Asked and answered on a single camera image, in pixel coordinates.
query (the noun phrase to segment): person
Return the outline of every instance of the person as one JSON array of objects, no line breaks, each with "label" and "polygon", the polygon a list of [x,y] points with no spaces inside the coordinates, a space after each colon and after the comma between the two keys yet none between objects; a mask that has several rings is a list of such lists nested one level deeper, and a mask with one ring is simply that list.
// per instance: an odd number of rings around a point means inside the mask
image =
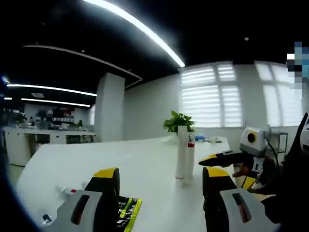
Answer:
[{"label": "person", "polygon": [[77,126],[82,127],[83,126],[83,121],[79,120],[79,122],[77,123]]},{"label": "person", "polygon": [[31,125],[31,126],[34,126],[34,120],[33,120],[33,117],[31,116],[28,123]]},{"label": "person", "polygon": [[38,128],[40,129],[40,130],[47,130],[48,129],[48,122],[47,122],[47,120],[46,120],[46,118],[45,117],[41,117],[41,120],[40,120],[40,122],[38,123]]}]

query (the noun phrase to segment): desk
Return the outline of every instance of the desk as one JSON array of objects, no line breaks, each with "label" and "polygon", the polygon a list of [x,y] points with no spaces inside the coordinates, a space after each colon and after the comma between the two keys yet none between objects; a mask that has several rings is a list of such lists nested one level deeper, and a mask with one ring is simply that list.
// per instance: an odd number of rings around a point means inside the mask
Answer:
[{"label": "desk", "polygon": [[[142,198],[132,232],[205,232],[202,166],[197,162],[229,149],[222,143],[196,143],[194,180],[175,184],[177,145],[166,138],[74,145],[43,145],[22,172],[17,195],[40,224],[42,213],[52,219],[65,199],[55,185],[75,189],[110,167],[120,170],[120,195]],[[233,166],[223,168],[229,174]]]},{"label": "desk", "polygon": [[6,149],[9,163],[25,166],[31,158],[33,146],[35,146],[36,134],[48,134],[50,144],[66,144],[67,135],[90,135],[95,136],[93,132],[87,131],[69,131],[69,130],[38,130],[27,128],[4,127]]}]

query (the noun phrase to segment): window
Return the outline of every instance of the window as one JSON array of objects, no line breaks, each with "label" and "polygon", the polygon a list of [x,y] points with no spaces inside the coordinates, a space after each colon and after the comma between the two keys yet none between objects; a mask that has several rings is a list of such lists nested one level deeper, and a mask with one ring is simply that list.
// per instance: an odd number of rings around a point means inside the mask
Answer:
[{"label": "window", "polygon": [[195,127],[242,127],[240,90],[230,63],[181,72],[180,110]]},{"label": "window", "polygon": [[287,68],[261,62],[255,65],[263,82],[268,124],[272,127],[297,126],[303,117],[303,109]]}]

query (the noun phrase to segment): ceiling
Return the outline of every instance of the ceiling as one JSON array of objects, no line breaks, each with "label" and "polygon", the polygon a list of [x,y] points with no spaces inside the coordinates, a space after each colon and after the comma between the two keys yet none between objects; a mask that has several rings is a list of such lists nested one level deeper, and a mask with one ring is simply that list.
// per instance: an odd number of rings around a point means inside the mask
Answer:
[{"label": "ceiling", "polygon": [[[8,1],[2,6],[0,75],[14,84],[32,84],[96,93],[106,72],[136,85],[177,73],[177,63],[147,35],[121,17],[82,0]],[[286,63],[287,48],[298,40],[287,34],[286,23],[236,13],[222,7],[210,11],[200,1],[112,0],[135,16],[165,41],[186,66],[231,60],[248,64],[253,60]],[[24,47],[54,46],[112,63],[64,51]],[[95,97],[39,89],[7,89],[5,96],[29,97],[43,93],[46,100],[94,104]]]}]

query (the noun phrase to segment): white cylinder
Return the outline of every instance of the white cylinder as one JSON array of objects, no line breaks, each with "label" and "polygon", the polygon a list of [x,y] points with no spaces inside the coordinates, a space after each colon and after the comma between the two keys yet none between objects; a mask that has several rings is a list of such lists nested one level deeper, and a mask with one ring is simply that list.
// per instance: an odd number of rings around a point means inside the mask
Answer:
[{"label": "white cylinder", "polygon": [[187,127],[178,126],[178,149],[177,149],[177,164],[176,164],[176,175],[175,175],[177,180],[183,180],[185,176],[188,142],[189,142],[189,134]]},{"label": "white cylinder", "polygon": [[195,135],[194,133],[190,133],[189,143],[187,146],[187,156],[186,156],[185,175],[184,175],[187,184],[190,184],[191,180],[193,179],[194,152],[195,152]]}]

